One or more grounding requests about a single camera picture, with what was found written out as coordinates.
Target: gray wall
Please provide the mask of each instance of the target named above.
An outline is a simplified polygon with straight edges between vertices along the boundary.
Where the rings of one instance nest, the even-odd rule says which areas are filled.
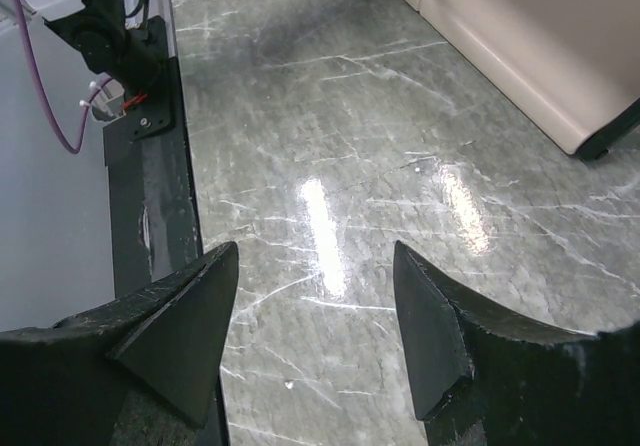
[[[40,21],[30,27],[49,100],[67,137],[94,75]],[[101,125],[82,151],[57,142],[35,97],[17,29],[0,36],[0,331],[51,326],[113,299]]]

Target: glossy floor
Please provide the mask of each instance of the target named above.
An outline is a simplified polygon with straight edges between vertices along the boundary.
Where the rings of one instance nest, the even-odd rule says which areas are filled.
[[[174,0],[202,230],[240,245],[232,444],[414,445],[401,239],[584,330],[640,318],[640,136],[566,157],[402,0]]]

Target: pink cable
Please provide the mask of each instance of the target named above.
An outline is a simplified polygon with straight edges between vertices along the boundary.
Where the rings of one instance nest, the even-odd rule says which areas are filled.
[[[75,145],[72,145],[69,140],[67,140],[66,136],[60,129],[60,125],[56,121],[56,117],[53,114],[53,110],[51,109],[51,105],[49,104],[49,98],[47,98],[47,93],[44,90],[44,86],[42,85],[42,78],[40,77],[40,71],[38,71],[38,63],[36,62],[36,57],[33,52],[33,45],[31,44],[31,38],[29,37],[29,29],[27,26],[27,19],[24,17],[24,11],[22,10],[22,2],[20,0],[12,0],[13,7],[16,13],[16,19],[18,20],[18,28],[20,30],[20,39],[22,40],[22,47],[24,49],[24,54],[26,56],[27,65],[29,66],[29,73],[31,74],[31,80],[33,81],[33,86],[36,89],[36,93],[38,95],[38,100],[40,102],[40,106],[42,107],[42,111],[47,118],[51,129],[54,134],[60,141],[60,144],[69,151],[71,154],[78,154],[80,149],[82,148],[82,142],[84,140],[84,132],[87,127],[87,118],[89,115],[89,107],[85,107],[85,110],[82,114],[82,118],[80,121],[80,129],[78,131],[78,137],[76,139]],[[106,86],[111,78],[103,79],[100,84],[100,89]],[[100,94],[100,89],[94,91],[89,97],[89,103],[91,103],[98,94]]]

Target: gray marble surface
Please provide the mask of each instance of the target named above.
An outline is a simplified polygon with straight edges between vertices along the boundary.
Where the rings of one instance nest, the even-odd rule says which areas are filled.
[[[640,318],[640,136],[565,156],[402,0],[174,0],[233,445],[414,445],[401,239],[537,319]]]

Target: marble floor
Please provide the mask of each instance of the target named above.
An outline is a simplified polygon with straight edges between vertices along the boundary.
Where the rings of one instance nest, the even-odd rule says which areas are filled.
[[[566,157],[402,0],[174,0],[232,444],[419,445],[400,239],[540,320],[640,319],[640,135]]]

